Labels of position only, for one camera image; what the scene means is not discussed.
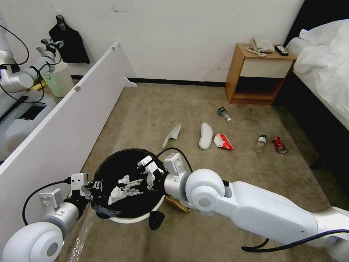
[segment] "nightstand drawer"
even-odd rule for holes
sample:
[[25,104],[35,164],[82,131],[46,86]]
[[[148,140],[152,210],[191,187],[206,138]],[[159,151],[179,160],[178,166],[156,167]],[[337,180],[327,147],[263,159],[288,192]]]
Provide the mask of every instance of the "nightstand drawer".
[[240,76],[284,78],[293,61],[281,59],[245,59]]

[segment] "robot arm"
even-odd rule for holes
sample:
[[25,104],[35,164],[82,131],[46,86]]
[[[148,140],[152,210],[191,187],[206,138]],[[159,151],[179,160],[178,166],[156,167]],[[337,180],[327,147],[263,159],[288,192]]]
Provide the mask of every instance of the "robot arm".
[[55,70],[56,50],[63,45],[62,42],[54,44],[43,42],[45,48],[37,47],[41,57],[37,63],[31,67],[19,71],[19,67],[13,59],[13,53],[9,47],[5,33],[8,31],[3,15],[0,13],[0,84],[8,93],[25,91],[33,86],[34,80],[37,79],[38,72],[46,74]]
[[[308,244],[325,248],[338,261],[349,258],[348,211],[331,207],[320,213],[310,213],[268,190],[245,182],[223,181],[209,169],[199,169],[189,175],[179,153],[170,154],[165,159],[166,172],[158,168],[149,156],[138,166],[145,178],[125,185],[126,197],[141,194],[144,190],[160,191],[203,215],[224,215],[238,227],[281,244],[290,244],[329,230],[344,229],[347,233],[322,236]],[[43,222],[17,231],[5,246],[3,262],[41,262],[57,258],[64,237],[92,197],[86,190],[86,174],[73,174],[71,183],[71,198],[65,201],[59,189],[39,194],[45,209]]]

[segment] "white plastic scrap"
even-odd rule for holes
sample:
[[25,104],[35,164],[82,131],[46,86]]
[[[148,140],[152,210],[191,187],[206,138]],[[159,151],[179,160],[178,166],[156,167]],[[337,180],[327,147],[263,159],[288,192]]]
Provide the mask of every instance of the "white plastic scrap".
[[[122,184],[128,184],[130,182],[130,176],[126,175],[122,179],[119,179],[118,183]],[[122,191],[118,186],[116,186],[113,191],[110,194],[110,197],[108,199],[108,205],[111,205],[112,203],[115,203],[116,201],[123,199],[126,197],[126,194],[124,191]]]
[[126,194],[124,193],[124,191],[122,191],[118,186],[116,186],[110,194],[110,197],[108,199],[108,205],[111,205],[112,203],[115,203],[116,201],[125,197]]
[[130,176],[126,175],[123,177],[123,179],[119,179],[118,183],[120,184],[128,184],[130,182]]

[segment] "wall stain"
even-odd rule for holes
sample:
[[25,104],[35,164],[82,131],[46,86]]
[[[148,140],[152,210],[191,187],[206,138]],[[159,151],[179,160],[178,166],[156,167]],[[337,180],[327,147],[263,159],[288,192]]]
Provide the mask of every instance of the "wall stain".
[[114,13],[127,13],[126,9],[117,9],[115,5],[111,8]]
[[224,70],[229,70],[229,67],[228,67],[228,68],[226,68],[226,67],[218,67],[218,68],[212,68],[212,67],[198,67],[198,68],[200,68],[200,69],[211,69],[211,70],[218,69],[218,70],[222,70],[222,71],[224,71]]

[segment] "white bucket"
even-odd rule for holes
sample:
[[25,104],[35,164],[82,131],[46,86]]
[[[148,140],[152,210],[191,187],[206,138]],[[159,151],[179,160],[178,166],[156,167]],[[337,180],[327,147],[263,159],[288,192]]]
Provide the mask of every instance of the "white bucket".
[[65,62],[57,64],[55,71],[43,75],[43,78],[52,93],[59,98],[64,97],[74,86],[68,65]]

